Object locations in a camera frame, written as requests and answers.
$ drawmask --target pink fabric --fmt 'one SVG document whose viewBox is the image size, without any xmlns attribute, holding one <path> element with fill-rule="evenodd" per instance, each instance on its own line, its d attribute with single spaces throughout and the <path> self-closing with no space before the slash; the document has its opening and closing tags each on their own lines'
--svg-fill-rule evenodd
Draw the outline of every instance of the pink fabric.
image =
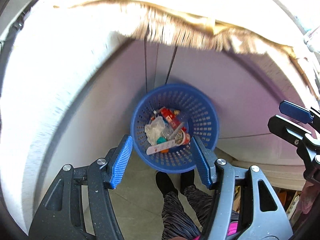
<svg viewBox="0 0 320 240">
<path fill-rule="evenodd" d="M 227 233 L 227 236 L 231 236 L 233 235 L 234 233 L 237 232 L 237 227 L 238 227 L 238 222 L 232 222 L 230 223 L 229 225 L 229 228 L 228 228 L 228 233 Z"/>
</svg>

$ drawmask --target person's leg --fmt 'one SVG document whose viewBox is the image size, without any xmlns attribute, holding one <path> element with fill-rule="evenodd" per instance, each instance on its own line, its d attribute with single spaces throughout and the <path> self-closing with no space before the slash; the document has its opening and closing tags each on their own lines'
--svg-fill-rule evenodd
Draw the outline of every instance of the person's leg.
<svg viewBox="0 0 320 240">
<path fill-rule="evenodd" d="M 192 209 L 195 211 L 200 224 L 202 227 L 204 227 L 207 221 L 211 203 L 214 200 L 214 195 L 210 196 L 207 193 L 197 189 L 194 184 L 194 180 L 194 170 L 182 173 L 180 192 L 187 197 L 187 200 Z M 239 214 L 235 211 L 232 211 L 231 222 L 238 221 L 238 219 Z"/>
<path fill-rule="evenodd" d="M 177 236 L 192 240 L 199 236 L 200 231 L 192 219 L 184 212 L 183 206 L 178 199 L 178 191 L 169 176 L 164 172 L 158 172 L 156 174 L 156 183 L 164 197 L 161 214 L 164 224 L 162 240 Z"/>
</svg>

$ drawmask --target black pants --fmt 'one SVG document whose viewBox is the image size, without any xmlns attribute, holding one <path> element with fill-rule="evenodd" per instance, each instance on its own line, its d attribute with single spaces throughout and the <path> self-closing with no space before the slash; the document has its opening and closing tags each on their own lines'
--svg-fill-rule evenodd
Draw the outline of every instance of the black pants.
<svg viewBox="0 0 320 240">
<path fill-rule="evenodd" d="M 211 202 L 213 200 L 212 196 L 197 189 L 194 185 L 187 187 L 183 194 L 187 197 L 187 200 L 195 211 L 200 224 L 204 227 L 209 214 Z M 237 212 L 233 211 L 233 213 L 235 214 L 232 215 L 236 215 L 236 217 L 238 217 Z M 161 216 L 164 224 L 162 240 L 171 239 L 177 236 L 184 237 L 187 240 L 192 240 L 200 235 L 198 227 L 184 212 L 180 200 L 173 191 L 169 192 L 164 197 Z"/>
</svg>

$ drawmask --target black shoe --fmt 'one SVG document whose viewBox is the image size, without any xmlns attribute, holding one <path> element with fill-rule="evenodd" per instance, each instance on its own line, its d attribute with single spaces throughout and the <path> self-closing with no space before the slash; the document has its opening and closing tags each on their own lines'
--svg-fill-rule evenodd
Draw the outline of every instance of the black shoe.
<svg viewBox="0 0 320 240">
<path fill-rule="evenodd" d="M 174 187 L 168 174 L 158 171 L 156 174 L 156 183 L 163 197 L 171 191 L 173 191 L 178 196 L 178 190 Z"/>
<path fill-rule="evenodd" d="M 192 171 L 188 171 L 188 172 L 184 172 L 184 173 L 181 173 L 181 177 L 180 177 L 180 193 L 182 195 L 185 188 L 186 187 L 189 187 L 191 185 L 195 185 L 195 170 L 192 170 Z"/>
</svg>

